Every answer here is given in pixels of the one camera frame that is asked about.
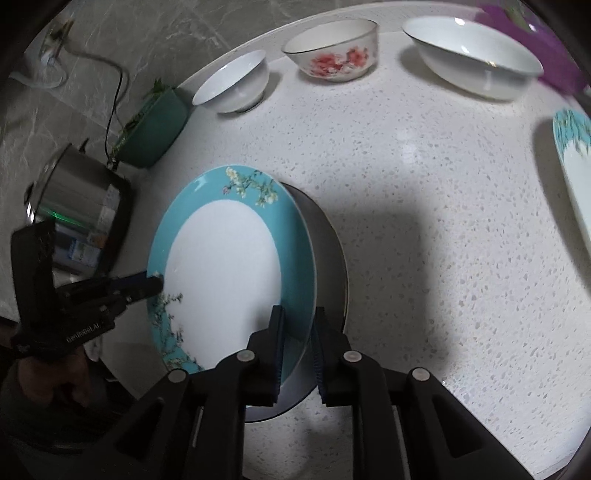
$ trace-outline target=plate rim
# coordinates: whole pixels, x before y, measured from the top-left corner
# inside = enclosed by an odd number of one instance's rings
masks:
[[[221,166],[213,167],[213,168],[210,168],[208,170],[205,170],[202,173],[200,173],[199,175],[193,177],[191,180],[189,180],[183,186],[183,188],[175,195],[174,199],[170,202],[170,204],[168,205],[168,207],[164,211],[164,213],[163,213],[163,215],[160,218],[160,221],[158,223],[158,227],[156,228],[156,231],[155,231],[154,236],[152,238],[152,242],[151,242],[151,245],[150,245],[150,252],[148,254],[148,260],[147,260],[148,274],[150,274],[150,271],[151,271],[151,269],[149,267],[150,267],[150,263],[151,263],[151,260],[152,260],[152,252],[153,252],[154,246],[156,245],[158,233],[160,231],[162,222],[165,219],[165,217],[171,211],[173,211],[174,204],[177,201],[178,197],[183,192],[185,192],[185,190],[189,187],[189,185],[191,185],[194,182],[196,182],[199,178],[202,178],[205,175],[210,174],[213,171],[221,171],[221,170],[223,170],[224,172],[226,172],[228,168],[235,169],[236,167],[249,169],[253,173],[254,172],[259,172],[262,175],[264,175],[267,179],[272,180],[274,182],[274,184],[275,184],[274,186],[278,187],[278,189],[280,189],[283,192],[283,194],[285,195],[285,197],[289,199],[290,204],[293,207],[295,207],[295,211],[297,212],[297,214],[298,214],[298,216],[299,216],[299,218],[301,220],[301,224],[304,226],[304,232],[306,234],[307,245],[310,248],[310,259],[311,259],[311,267],[312,267],[311,274],[312,274],[312,277],[313,277],[312,278],[312,280],[313,280],[313,289],[312,289],[313,295],[312,295],[312,298],[311,298],[312,305],[311,305],[311,312],[310,312],[310,326],[308,328],[308,334],[307,334],[307,336],[309,337],[309,334],[310,334],[310,331],[311,331],[311,327],[312,327],[313,318],[314,318],[314,311],[315,311],[315,307],[316,307],[316,303],[317,303],[317,268],[316,268],[316,262],[315,262],[315,256],[314,256],[314,245],[313,245],[313,243],[311,241],[310,231],[309,231],[308,225],[306,223],[306,219],[305,219],[304,215],[302,214],[299,205],[297,204],[297,202],[295,201],[295,199],[292,197],[291,193],[285,188],[285,186],[275,176],[269,174],[268,172],[266,172],[264,170],[261,170],[259,168],[256,168],[254,166],[247,165],[247,164],[230,163],[230,164],[224,164],[224,165],[221,165]],[[235,199],[234,201],[238,201],[238,202],[242,203],[243,205],[246,205],[247,207],[249,207],[250,209],[252,209],[261,218],[261,220],[263,221],[263,223],[265,223],[265,226],[267,228],[269,228],[268,225],[267,225],[267,223],[266,223],[266,221],[265,221],[265,219],[261,215],[259,215],[259,213],[256,211],[256,209],[252,205],[249,205],[248,203],[243,202],[242,201],[242,198]],[[186,221],[189,219],[189,217],[186,218],[183,221],[183,223],[182,223],[182,225],[181,225],[180,228],[182,228],[182,226],[186,223]],[[174,239],[176,239],[176,236],[178,235],[178,232],[180,231],[180,228],[179,228],[179,230],[177,230],[177,232],[175,232]],[[169,255],[170,255],[170,251],[167,254],[166,262],[168,262],[168,256]],[[158,298],[159,298],[159,296],[158,297],[153,297],[152,298],[152,301],[148,301],[148,303],[147,303],[148,321],[150,322],[150,329],[151,329],[151,334],[152,334],[152,342],[153,342],[154,346],[156,347],[156,350],[158,351],[158,354],[159,354],[159,356],[160,356],[163,364],[165,365],[166,369],[167,370],[170,370],[170,368],[172,368],[172,367],[169,367],[169,365],[167,365],[167,363],[165,361],[166,355],[163,355],[162,345],[160,345],[161,342],[157,341],[156,338],[155,338],[155,333],[156,333],[156,330],[158,329],[158,327],[156,327],[156,325],[152,321],[153,320],[153,315],[154,315],[153,314],[153,308],[154,307],[153,306],[151,307],[151,305],[153,305],[157,301]],[[180,349],[183,351],[183,353],[185,355],[187,355],[187,358],[189,359],[188,361],[182,362],[183,365],[191,364],[191,365],[195,365],[197,367],[196,368],[196,371],[202,371],[202,370],[204,370],[204,368],[195,361],[196,359],[194,359],[194,358],[191,359],[183,348],[180,347]],[[294,361],[293,368],[288,372],[287,375],[285,375],[285,378],[282,377],[282,380],[281,380],[282,383],[285,380],[287,380],[287,378],[291,375],[291,373],[293,373],[293,371],[295,371],[295,369],[297,368],[297,365],[301,362],[301,359],[303,358],[305,352],[306,352],[306,342],[304,341],[303,342],[303,347],[301,348],[301,351],[299,352],[297,358]]]
[[[583,212],[580,206],[581,202],[579,202],[579,198],[577,197],[577,193],[573,188],[573,184],[570,180],[570,176],[567,172],[566,165],[564,163],[564,152],[566,151],[570,143],[576,140],[574,138],[565,138],[562,135],[566,127],[560,125],[560,122],[566,116],[570,117],[573,123],[576,125],[585,124],[589,127],[589,132],[587,132],[589,138],[586,140],[584,140],[583,138],[578,139],[579,141],[585,142],[588,148],[591,148],[591,119],[589,119],[589,117],[584,112],[579,112],[572,108],[563,108],[556,112],[552,117],[552,134],[554,137],[554,146],[556,147],[556,151],[558,153],[560,168],[562,169],[562,174],[564,177],[564,181],[566,183],[566,190],[569,194],[570,203],[573,207],[574,216],[577,220],[581,236],[583,237],[583,242],[585,244],[587,252],[591,256],[591,222],[586,222],[584,219]]]

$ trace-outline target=label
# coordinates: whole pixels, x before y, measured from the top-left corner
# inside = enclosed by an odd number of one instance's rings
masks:
[[[119,190],[113,187],[113,185],[109,185],[103,198],[103,205],[112,210],[117,210],[119,206]]]
[[[95,268],[99,263],[100,248],[76,240],[70,247],[68,258],[87,267]]]
[[[92,325],[89,325],[88,327],[83,328],[82,330],[78,330],[74,335],[67,336],[66,342],[72,343],[74,340],[78,340],[79,338],[82,338],[92,332],[100,330],[101,326],[102,325],[100,323],[95,322]]]
[[[120,199],[119,190],[113,187],[113,185],[109,185],[109,188],[103,197],[103,206],[100,209],[100,214],[95,223],[95,227],[86,237],[86,242],[88,244],[97,248],[105,247],[109,232],[111,231],[111,226],[113,225],[113,220],[115,219],[115,214],[117,213],[117,208],[119,207]]]

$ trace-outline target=green plant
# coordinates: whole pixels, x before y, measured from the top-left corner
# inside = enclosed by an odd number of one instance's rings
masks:
[[[163,83],[161,79],[154,80],[154,85],[152,86],[151,90],[144,95],[144,99],[146,101],[142,105],[142,108],[125,124],[123,130],[121,130],[121,133],[119,134],[119,139],[113,147],[113,150],[111,150],[111,161],[116,161],[119,151],[121,150],[123,145],[125,145],[125,142],[127,142],[127,139],[131,135],[131,132],[134,131],[135,127],[137,127],[141,119],[156,103],[156,100],[158,100],[163,93],[166,93],[170,89],[171,87]]]

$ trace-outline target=plug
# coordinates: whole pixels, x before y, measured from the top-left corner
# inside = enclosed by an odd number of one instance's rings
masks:
[[[68,20],[63,24],[56,22],[49,28],[39,50],[39,60],[43,66],[53,65],[68,38],[73,24],[73,20]]]

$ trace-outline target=plate with floral pattern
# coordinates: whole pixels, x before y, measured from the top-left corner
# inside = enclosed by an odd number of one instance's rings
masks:
[[[213,368],[285,309],[282,379],[310,333],[316,267],[306,223],[269,175],[231,165],[210,170],[174,199],[156,231],[148,274],[164,290],[148,303],[152,336],[170,369]]]
[[[553,130],[570,202],[591,255],[591,121],[565,109],[555,114]]]

